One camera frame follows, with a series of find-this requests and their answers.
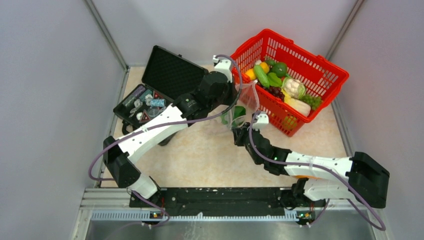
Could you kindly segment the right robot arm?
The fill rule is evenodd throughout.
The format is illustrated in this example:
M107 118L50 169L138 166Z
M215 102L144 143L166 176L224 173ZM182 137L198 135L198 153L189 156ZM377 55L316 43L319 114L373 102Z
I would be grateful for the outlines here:
M390 173L365 152L350 157L319 157L273 146L259 130L249 126L232 130L234 144L245 147L256 165L270 174L305 179L293 192L299 206L323 199L356 199L372 208L387 204Z

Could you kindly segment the green toy cucumber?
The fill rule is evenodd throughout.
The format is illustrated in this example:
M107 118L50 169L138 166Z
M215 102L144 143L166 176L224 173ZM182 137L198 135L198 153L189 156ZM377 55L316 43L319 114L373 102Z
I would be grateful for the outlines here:
M256 78L258 79L258 81L260 82L260 84L263 87L265 87L265 88L270 87L270 82L268 80L268 76L260 65L258 65L258 64L255 65L253 67L253 72L254 72Z

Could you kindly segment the clear zip top bag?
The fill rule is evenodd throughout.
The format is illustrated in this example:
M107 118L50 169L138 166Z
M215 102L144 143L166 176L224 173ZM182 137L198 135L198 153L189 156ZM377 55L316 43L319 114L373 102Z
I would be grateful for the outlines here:
M222 134L232 128L242 126L246 121L251 120L251 114L260 107L259 95L256 89L258 80L244 83L241 95L235 106L227 113L214 118L209 124L209 132L212 134Z

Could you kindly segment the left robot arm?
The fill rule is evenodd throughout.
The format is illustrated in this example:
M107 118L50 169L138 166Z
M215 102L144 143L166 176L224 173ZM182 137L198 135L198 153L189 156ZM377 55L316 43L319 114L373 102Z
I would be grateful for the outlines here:
M159 187L141 173L136 163L151 148L192 124L211 119L209 113L221 105L232 107L236 88L232 73L212 71L195 90L184 93L154 119L118 139L107 138L103 163L119 188L128 188L141 196L149 207L160 202Z

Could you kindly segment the green toy pepper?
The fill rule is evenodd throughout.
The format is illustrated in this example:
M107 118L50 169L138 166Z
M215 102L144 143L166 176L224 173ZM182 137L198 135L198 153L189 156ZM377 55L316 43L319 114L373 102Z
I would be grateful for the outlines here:
M272 66L270 72L274 73L279 78L283 78L287 76L288 67L284 62L276 62Z

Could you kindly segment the white green toy leek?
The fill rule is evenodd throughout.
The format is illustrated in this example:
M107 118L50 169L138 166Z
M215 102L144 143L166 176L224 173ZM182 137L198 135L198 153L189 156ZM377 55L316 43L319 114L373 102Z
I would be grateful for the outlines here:
M246 113L247 111L244 106L236 105L220 116L220 122L228 128L237 128L244 124Z

